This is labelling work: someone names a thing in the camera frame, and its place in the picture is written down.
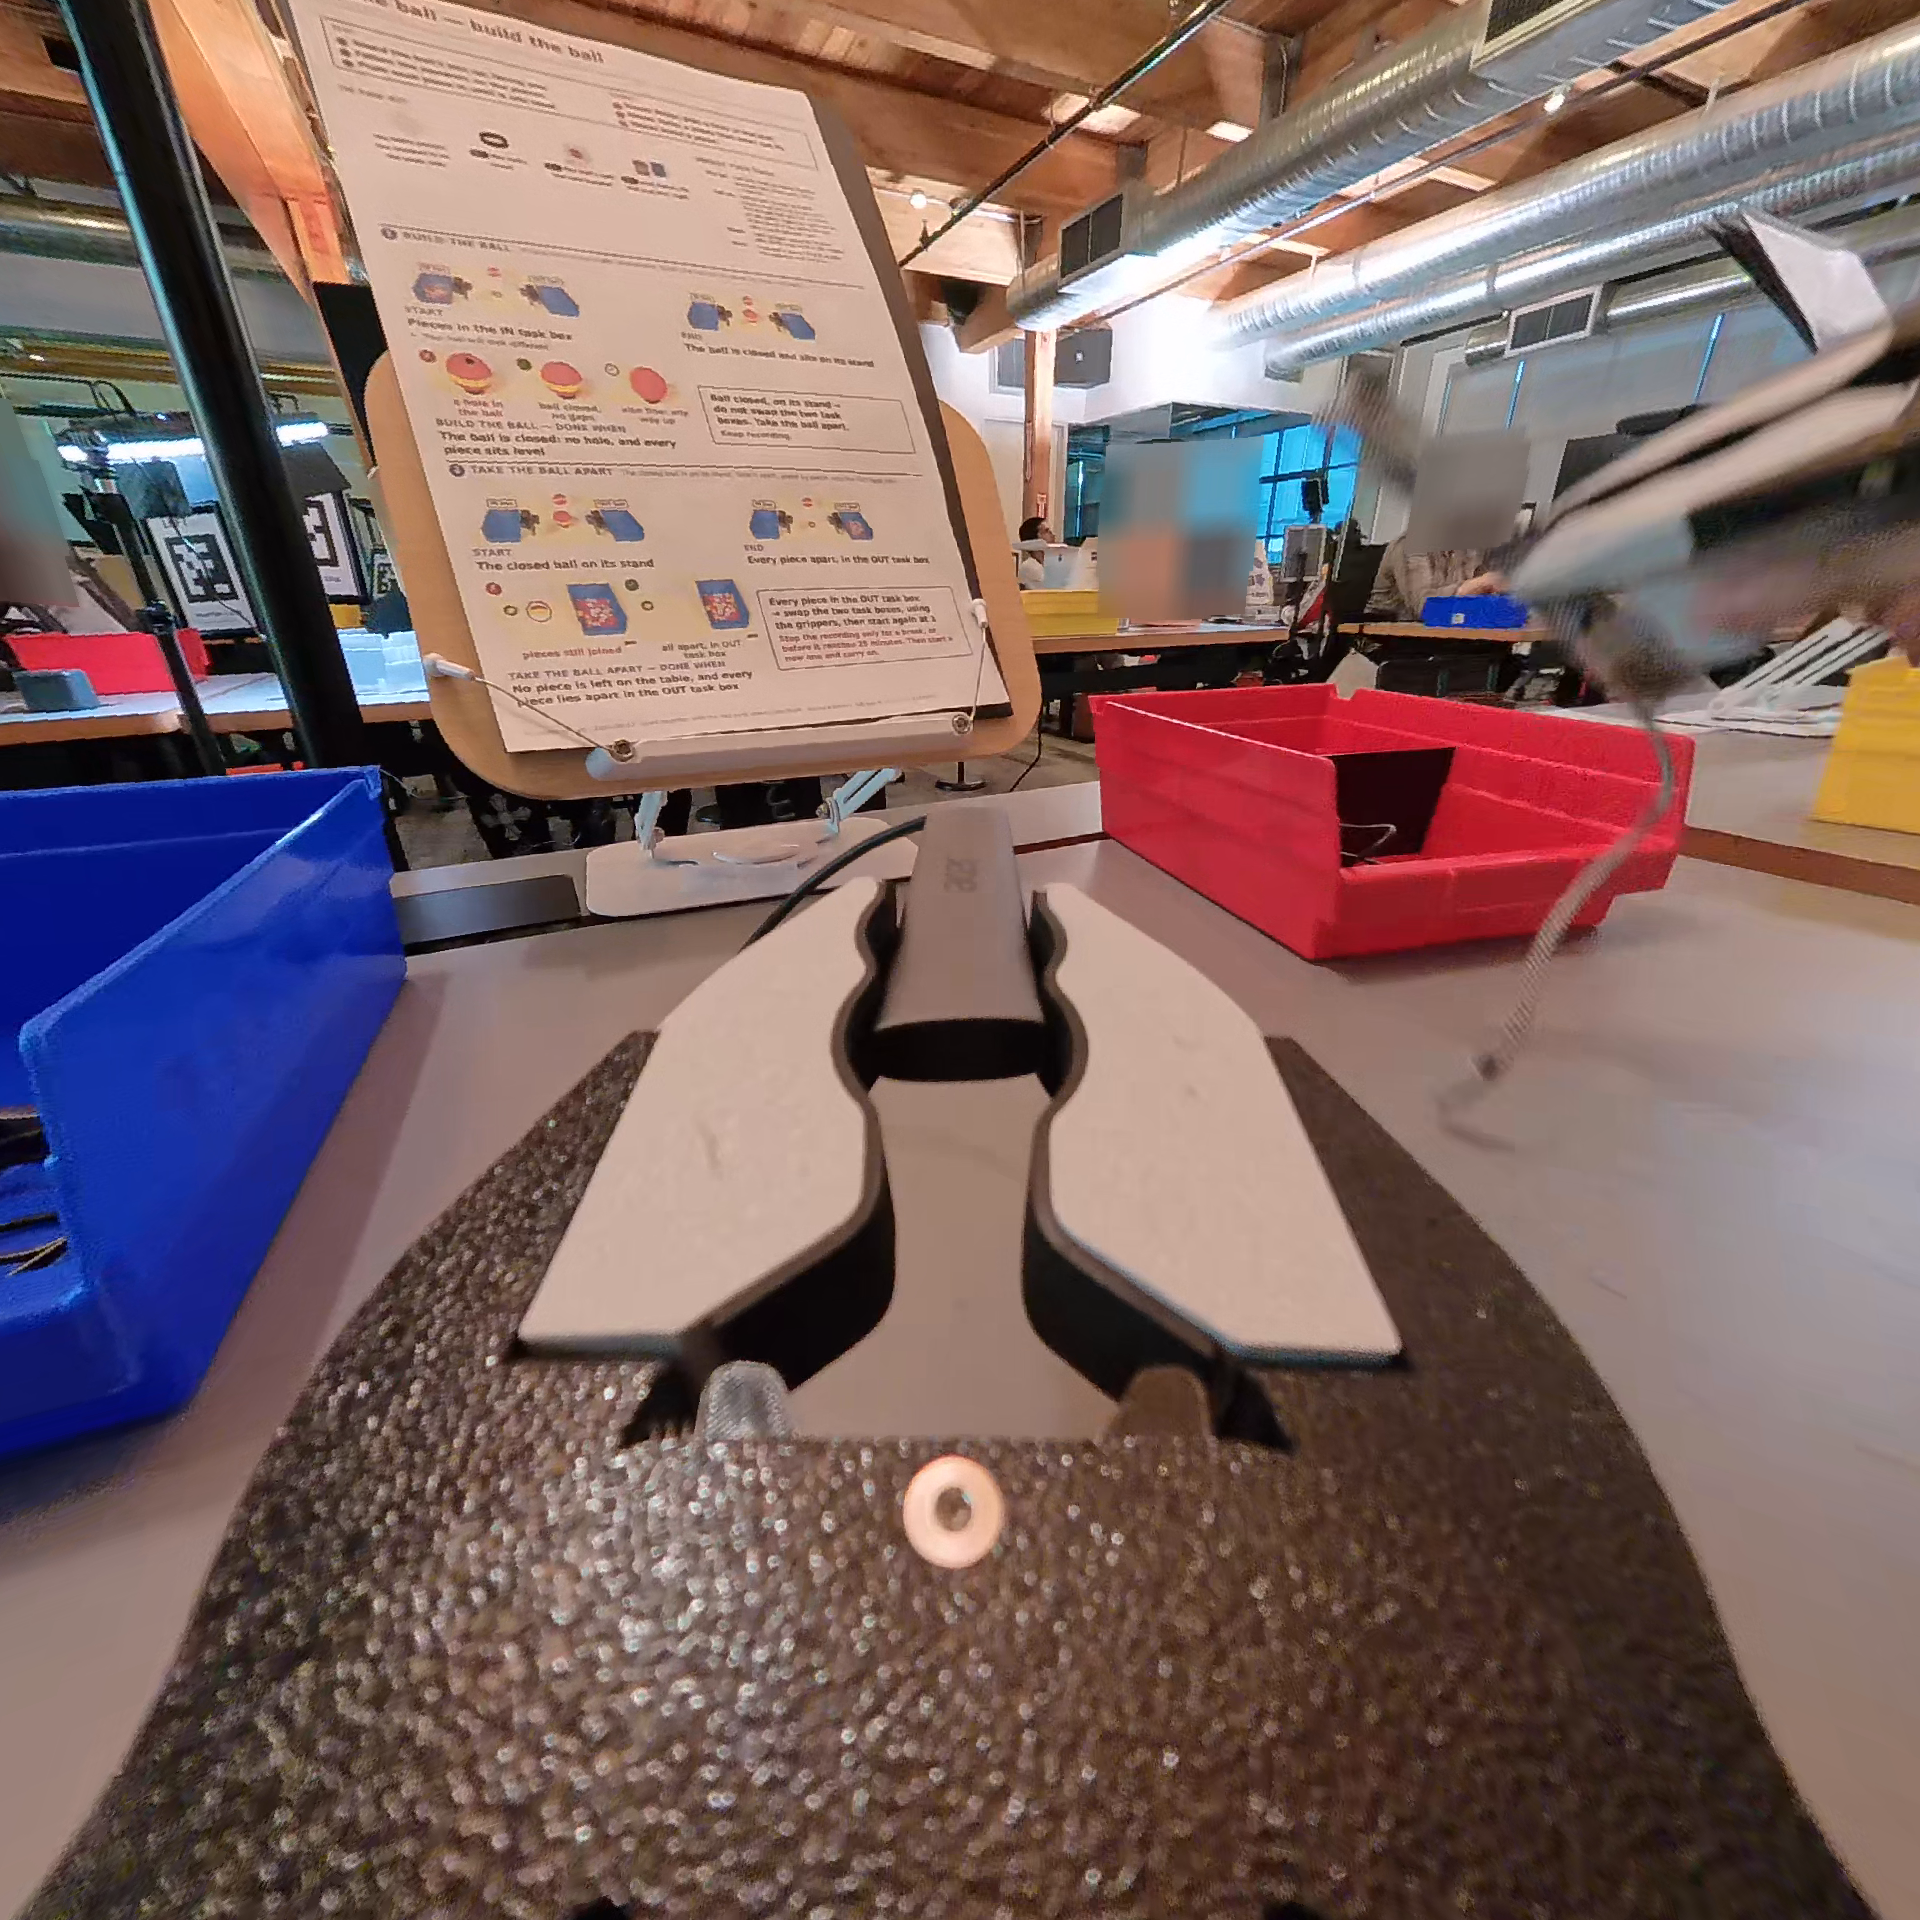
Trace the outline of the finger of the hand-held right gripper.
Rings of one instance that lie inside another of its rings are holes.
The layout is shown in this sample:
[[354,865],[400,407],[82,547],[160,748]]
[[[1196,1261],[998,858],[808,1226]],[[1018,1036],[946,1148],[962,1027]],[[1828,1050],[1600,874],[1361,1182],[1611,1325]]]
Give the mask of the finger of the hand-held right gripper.
[[1560,507],[1562,549],[1916,547],[1916,319],[1670,427]]
[[1694,557],[1689,519],[1656,514],[1572,514],[1539,535],[1506,571],[1511,593],[1530,605],[1587,595],[1633,593],[1682,571]]

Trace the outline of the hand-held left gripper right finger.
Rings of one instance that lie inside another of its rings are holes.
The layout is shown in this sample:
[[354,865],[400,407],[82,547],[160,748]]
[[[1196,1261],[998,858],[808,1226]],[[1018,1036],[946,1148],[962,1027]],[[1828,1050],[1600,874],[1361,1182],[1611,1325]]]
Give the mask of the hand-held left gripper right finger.
[[1179,1367],[1380,1369],[1404,1337],[1257,1021],[1073,884],[1031,903],[1047,1107],[1024,1309],[1105,1394]]

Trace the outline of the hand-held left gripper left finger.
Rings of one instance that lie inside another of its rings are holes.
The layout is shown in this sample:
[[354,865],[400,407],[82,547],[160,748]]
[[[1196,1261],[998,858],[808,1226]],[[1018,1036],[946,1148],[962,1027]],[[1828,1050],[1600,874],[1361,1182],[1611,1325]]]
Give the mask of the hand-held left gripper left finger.
[[897,913],[848,879],[659,1027],[519,1330],[547,1359],[723,1364],[804,1386],[894,1300],[897,1215],[855,1043]]

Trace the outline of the grey usb hub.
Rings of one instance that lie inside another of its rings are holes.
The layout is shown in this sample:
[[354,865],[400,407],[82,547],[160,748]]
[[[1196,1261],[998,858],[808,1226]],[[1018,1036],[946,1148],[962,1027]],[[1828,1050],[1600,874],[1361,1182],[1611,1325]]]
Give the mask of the grey usb hub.
[[932,811],[904,884],[870,1061],[878,1079],[985,1083],[1041,1073],[1047,1027],[1015,833],[990,803]]

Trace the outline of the white folding stand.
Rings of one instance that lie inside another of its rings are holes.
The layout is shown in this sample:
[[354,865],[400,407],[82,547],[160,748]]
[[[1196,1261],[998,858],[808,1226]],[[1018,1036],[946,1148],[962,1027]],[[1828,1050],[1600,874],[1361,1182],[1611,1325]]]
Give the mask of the white folding stand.
[[1855,668],[1882,658],[1886,650],[1888,636],[1882,627],[1841,614],[1775,650],[1766,663],[1720,689],[1708,713],[1771,718],[1836,705],[1842,695],[1833,693],[1833,685],[1846,683]]

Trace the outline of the red plastic bin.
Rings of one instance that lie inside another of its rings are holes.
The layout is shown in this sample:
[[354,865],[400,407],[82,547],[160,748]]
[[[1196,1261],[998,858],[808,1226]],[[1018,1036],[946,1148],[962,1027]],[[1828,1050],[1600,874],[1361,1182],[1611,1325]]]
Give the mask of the red plastic bin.
[[[1330,683],[1094,700],[1105,833],[1312,963],[1530,938],[1658,809],[1575,913],[1660,891],[1682,836],[1694,742],[1567,711]],[[1336,771],[1353,749],[1457,749],[1424,850],[1342,869]]]

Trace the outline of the yellow plastic bin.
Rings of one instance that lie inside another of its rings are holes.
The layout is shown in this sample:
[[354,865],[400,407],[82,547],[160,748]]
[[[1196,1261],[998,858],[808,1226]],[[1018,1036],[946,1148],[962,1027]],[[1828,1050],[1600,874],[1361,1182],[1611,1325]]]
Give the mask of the yellow plastic bin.
[[1919,665],[1904,655],[1851,673],[1810,818],[1919,834]]

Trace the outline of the black binder clip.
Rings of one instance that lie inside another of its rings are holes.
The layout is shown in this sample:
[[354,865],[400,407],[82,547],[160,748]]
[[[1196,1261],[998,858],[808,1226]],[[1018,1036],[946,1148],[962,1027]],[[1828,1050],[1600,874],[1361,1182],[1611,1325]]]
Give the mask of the black binder clip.
[[1339,867],[1419,855],[1455,754],[1449,745],[1336,751]]

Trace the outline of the blue plastic bin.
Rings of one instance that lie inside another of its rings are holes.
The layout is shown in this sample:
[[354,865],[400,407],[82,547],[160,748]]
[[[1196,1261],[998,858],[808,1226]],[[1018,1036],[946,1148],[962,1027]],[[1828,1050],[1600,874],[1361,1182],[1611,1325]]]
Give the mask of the blue plastic bin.
[[2,1455],[191,1401],[406,980],[379,775],[2,801]]

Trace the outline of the wooden document stand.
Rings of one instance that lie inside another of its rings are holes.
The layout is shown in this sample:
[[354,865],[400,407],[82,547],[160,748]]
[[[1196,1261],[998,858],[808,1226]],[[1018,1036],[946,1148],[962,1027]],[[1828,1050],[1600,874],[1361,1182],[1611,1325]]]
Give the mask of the wooden document stand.
[[[483,668],[394,358],[375,361],[366,385],[374,481],[442,741],[466,771],[511,798],[641,803],[636,836],[609,847],[395,876],[392,891],[412,948],[583,919],[776,903],[843,853],[904,859],[905,842],[882,847],[882,815],[857,806],[912,766],[983,759],[1024,738],[1041,716],[1041,668],[1004,539],[993,463],[967,419],[938,399],[926,407],[944,423],[952,523],[967,539],[976,580],[962,604],[976,660],[959,709],[641,748],[617,748],[610,732],[579,723],[567,748],[512,751],[490,700],[494,674]],[[695,836],[656,833],[672,789],[784,777],[839,777],[827,785],[820,821]]]

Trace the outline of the black white marker board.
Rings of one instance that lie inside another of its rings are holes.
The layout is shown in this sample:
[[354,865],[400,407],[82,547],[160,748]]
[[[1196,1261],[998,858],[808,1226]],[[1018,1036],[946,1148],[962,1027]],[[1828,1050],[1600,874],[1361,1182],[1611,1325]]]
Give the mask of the black white marker board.
[[256,636],[256,614],[218,509],[148,516],[142,526],[188,628],[203,637]]
[[303,502],[303,523],[327,601],[364,605],[368,579],[353,531],[347,493],[340,490],[311,493]]

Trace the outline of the printed instruction sheet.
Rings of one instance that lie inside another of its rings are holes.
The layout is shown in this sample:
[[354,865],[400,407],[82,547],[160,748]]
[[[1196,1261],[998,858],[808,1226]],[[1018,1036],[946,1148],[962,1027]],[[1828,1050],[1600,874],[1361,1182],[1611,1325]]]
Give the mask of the printed instruction sheet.
[[1010,709],[803,93],[464,5],[289,14],[507,749]]

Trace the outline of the small red bin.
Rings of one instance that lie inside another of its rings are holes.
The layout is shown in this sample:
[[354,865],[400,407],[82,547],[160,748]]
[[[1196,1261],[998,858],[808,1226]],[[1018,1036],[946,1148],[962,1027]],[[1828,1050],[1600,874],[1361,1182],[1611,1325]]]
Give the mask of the small red bin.
[[148,630],[111,633],[15,633],[8,637],[19,668],[31,673],[80,673],[100,698],[175,693],[169,655]]

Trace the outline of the black metal pole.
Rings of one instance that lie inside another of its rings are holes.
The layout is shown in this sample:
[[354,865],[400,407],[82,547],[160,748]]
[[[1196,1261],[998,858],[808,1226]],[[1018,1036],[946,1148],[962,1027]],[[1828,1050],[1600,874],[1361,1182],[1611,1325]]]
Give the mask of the black metal pole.
[[303,759],[370,766],[368,730],[153,14],[140,2],[63,2],[60,14]]

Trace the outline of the silver ventilation duct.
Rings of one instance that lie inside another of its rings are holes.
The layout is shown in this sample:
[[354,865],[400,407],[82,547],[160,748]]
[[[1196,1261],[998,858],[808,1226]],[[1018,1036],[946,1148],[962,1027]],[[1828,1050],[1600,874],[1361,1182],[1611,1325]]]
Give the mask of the silver ventilation duct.
[[1864,206],[1916,185],[1916,23],[1393,230],[1212,313],[1273,377],[1598,283],[1731,215]]
[[1122,187],[1073,218],[1055,258],[1010,283],[1022,334],[1118,315],[1208,282],[1326,202],[1433,148],[1498,127],[1591,76],[1656,73],[1755,31],[1795,5],[1467,5],[1353,66],[1164,189]]

